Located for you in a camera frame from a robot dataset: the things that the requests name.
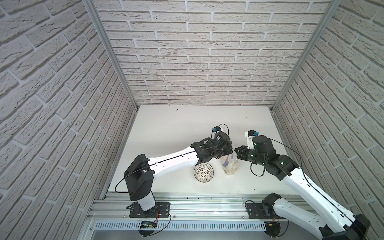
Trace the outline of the white oats bag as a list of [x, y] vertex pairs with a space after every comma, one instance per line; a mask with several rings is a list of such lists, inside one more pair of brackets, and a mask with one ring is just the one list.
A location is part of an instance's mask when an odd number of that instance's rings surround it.
[[238, 169], [238, 159], [234, 153], [220, 158], [225, 175], [231, 176]]

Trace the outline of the patterned white breakfast bowl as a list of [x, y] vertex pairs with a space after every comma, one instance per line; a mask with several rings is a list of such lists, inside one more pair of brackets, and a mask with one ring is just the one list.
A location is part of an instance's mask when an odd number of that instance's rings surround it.
[[201, 183], [207, 183], [214, 177], [214, 168], [208, 163], [196, 165], [194, 168], [194, 176]]

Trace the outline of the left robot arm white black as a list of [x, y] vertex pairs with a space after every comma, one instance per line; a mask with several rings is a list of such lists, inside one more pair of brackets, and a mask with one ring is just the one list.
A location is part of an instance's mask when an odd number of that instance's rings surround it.
[[124, 172], [124, 181], [130, 200], [140, 210], [148, 212], [157, 207], [152, 193], [153, 181], [185, 167], [200, 166], [233, 153], [232, 141], [224, 132], [217, 132], [213, 138], [194, 142], [179, 152], [157, 158], [138, 155]]

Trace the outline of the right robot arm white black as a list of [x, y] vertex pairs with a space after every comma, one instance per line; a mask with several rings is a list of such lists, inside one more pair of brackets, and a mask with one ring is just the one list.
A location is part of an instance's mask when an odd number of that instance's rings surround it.
[[277, 154], [273, 140], [255, 131], [245, 133], [247, 145], [235, 149], [239, 160], [263, 166], [298, 193], [315, 211], [312, 214], [271, 193], [262, 201], [266, 216], [275, 214], [301, 226], [320, 240], [364, 240], [371, 222], [330, 197], [289, 156]]

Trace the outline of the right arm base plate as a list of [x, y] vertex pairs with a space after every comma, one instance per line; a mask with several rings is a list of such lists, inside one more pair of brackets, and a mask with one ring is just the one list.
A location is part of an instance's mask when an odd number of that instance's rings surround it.
[[263, 203], [245, 203], [245, 208], [250, 219], [260, 219], [266, 221], [286, 220], [285, 218], [278, 216], [271, 204]]

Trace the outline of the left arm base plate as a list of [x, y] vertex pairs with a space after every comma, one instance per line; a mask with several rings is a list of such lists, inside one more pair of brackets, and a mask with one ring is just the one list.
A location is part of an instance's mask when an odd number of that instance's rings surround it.
[[157, 202], [155, 206], [147, 211], [142, 210], [138, 202], [134, 202], [127, 206], [126, 209], [130, 211], [129, 217], [138, 218], [160, 218], [167, 219], [170, 213], [170, 203], [168, 202]]

